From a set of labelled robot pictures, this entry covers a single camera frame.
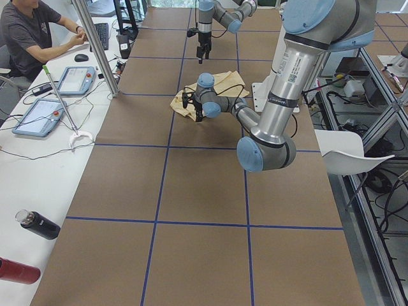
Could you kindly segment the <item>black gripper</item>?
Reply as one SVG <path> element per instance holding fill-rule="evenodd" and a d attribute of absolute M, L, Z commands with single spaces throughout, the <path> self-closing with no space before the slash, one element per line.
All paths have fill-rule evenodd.
<path fill-rule="evenodd" d="M 198 41 L 200 45 L 196 49 L 196 57 L 198 58 L 199 64 L 202 64 L 204 59 L 209 59 L 211 38 L 211 32 L 198 33 Z"/>
<path fill-rule="evenodd" d="M 195 122 L 201 122 L 203 120 L 202 104 L 198 102 L 196 99 L 193 99 L 193 105 L 196 112 Z"/>

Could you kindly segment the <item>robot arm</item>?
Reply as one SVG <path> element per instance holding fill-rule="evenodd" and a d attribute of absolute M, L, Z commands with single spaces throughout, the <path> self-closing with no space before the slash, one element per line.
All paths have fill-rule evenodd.
<path fill-rule="evenodd" d="M 245 18 L 253 16 L 258 8 L 254 0 L 235 1 L 238 5 L 233 12 L 229 12 L 219 1 L 198 1 L 198 21 L 192 28 L 192 35 L 198 34 L 196 57 L 201 64 L 208 59 L 212 49 L 212 23 L 215 20 L 226 31 L 236 34 Z"/>
<path fill-rule="evenodd" d="M 376 1 L 288 1 L 282 14 L 285 51 L 257 114 L 239 97 L 220 96 L 214 77 L 202 73 L 196 90 L 182 96 L 196 118 L 231 113 L 247 131 L 237 143 L 237 157 L 251 172 L 289 166 L 296 156 L 294 141 L 284 132 L 317 58 L 325 52 L 353 50 L 374 38 Z"/>

